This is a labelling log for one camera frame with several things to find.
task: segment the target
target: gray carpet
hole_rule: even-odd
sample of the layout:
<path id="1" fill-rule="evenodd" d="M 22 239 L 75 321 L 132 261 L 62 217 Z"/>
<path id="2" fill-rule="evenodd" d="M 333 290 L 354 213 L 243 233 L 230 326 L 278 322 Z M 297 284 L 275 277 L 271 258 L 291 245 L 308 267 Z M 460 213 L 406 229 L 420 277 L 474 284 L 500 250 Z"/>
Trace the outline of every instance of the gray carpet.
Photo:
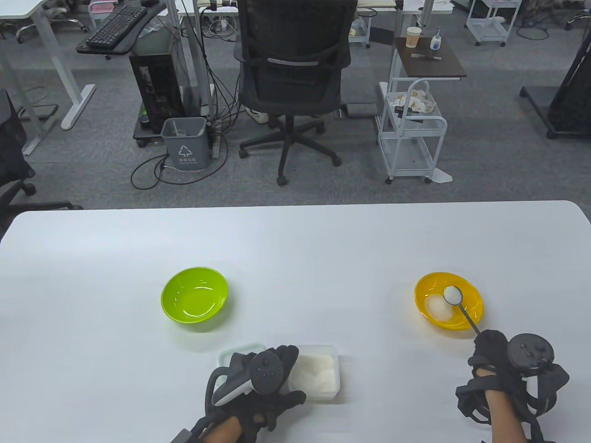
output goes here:
<path id="1" fill-rule="evenodd" d="M 465 19 L 462 11 L 434 19 L 468 73 L 461 82 L 431 87 L 449 123 L 439 167 L 453 176 L 452 183 L 426 185 L 416 178 L 401 178 L 385 185 L 372 122 L 327 116 L 326 133 L 315 137 L 336 150 L 343 165 L 334 168 L 328 158 L 296 146 L 285 170 L 290 183 L 279 188 L 275 182 L 279 150 L 260 149 L 251 151 L 248 159 L 238 157 L 240 140 L 269 131 L 243 113 L 228 136 L 228 161 L 214 176 L 187 186 L 159 184 L 149 191 L 135 190 L 129 183 L 132 170 L 163 153 L 164 147 L 139 149 L 131 138 L 141 99 L 129 61 L 76 54 L 74 46 L 83 36 L 64 27 L 58 38 L 77 81 L 96 83 L 97 91 L 72 130 L 57 126 L 29 157 L 37 172 L 32 182 L 38 193 L 28 200 L 68 199 L 87 209 L 110 209 L 566 199 L 591 216 L 589 141 L 546 140 L 545 127 L 527 101 L 518 97 L 524 84 L 561 82 L 582 30 L 551 29 L 544 41 L 513 34 L 505 48 L 496 43 L 475 47 L 462 27 Z M 390 27 L 393 21 L 390 14 L 381 14 L 374 23 Z M 59 103 L 60 112 L 65 112 L 66 93 L 39 38 L 31 36 L 24 45 L 13 38 L 0 44 L 7 48 L 23 85 L 42 84 L 48 92 L 44 103 Z M 232 45 L 208 40 L 207 51 L 214 71 L 234 84 L 238 64 L 232 58 Z M 380 44 L 370 49 L 353 45 L 352 65 L 343 72 L 343 98 L 374 100 L 375 83 L 387 79 L 390 54 L 391 49 Z M 1 76 L 0 84 L 6 85 Z M 167 171 L 165 177 L 180 181 L 190 174 Z M 150 184 L 151 169 L 141 170 L 137 181 Z"/>

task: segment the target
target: bottle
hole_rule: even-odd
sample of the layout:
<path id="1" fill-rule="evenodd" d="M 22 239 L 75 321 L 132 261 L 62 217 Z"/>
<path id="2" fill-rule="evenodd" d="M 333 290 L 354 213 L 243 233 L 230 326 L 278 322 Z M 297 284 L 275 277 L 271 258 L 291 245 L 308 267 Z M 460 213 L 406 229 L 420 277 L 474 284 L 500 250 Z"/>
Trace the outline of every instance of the bottle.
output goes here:
<path id="1" fill-rule="evenodd" d="M 437 51 L 441 47 L 441 28 L 437 28 L 437 33 L 431 39 L 431 49 Z"/>

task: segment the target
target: black keyboard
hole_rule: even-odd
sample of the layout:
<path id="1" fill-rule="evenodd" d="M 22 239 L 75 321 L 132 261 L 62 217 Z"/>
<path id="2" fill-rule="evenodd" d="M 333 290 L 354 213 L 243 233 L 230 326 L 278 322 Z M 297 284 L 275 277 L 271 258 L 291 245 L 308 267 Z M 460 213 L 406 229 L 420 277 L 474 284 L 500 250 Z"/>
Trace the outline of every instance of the black keyboard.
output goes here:
<path id="1" fill-rule="evenodd" d="M 86 46 L 98 49 L 115 48 L 147 13 L 148 8 L 143 6 L 124 5 L 108 16 L 104 23 L 86 39 Z"/>

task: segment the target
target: chair wheel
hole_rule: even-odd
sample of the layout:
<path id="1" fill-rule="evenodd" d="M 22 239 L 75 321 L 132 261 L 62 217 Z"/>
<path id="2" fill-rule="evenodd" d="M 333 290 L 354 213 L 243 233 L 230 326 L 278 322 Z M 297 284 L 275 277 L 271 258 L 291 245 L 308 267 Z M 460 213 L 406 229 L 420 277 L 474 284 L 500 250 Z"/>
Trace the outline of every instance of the chair wheel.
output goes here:
<path id="1" fill-rule="evenodd" d="M 28 196 L 31 196 L 37 192 L 35 185 L 33 183 L 25 183 L 22 185 L 22 190 Z"/>

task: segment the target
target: gray trash bin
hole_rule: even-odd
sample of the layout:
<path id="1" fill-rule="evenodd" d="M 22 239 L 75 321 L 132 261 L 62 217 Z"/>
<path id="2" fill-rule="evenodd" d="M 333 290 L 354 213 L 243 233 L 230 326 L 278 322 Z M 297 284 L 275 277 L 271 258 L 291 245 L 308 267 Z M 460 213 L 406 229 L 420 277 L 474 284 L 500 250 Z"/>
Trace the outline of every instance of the gray trash bin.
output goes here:
<path id="1" fill-rule="evenodd" d="M 173 118 L 164 122 L 161 137 L 174 167 L 182 171 L 199 171 L 212 161 L 203 117 Z"/>

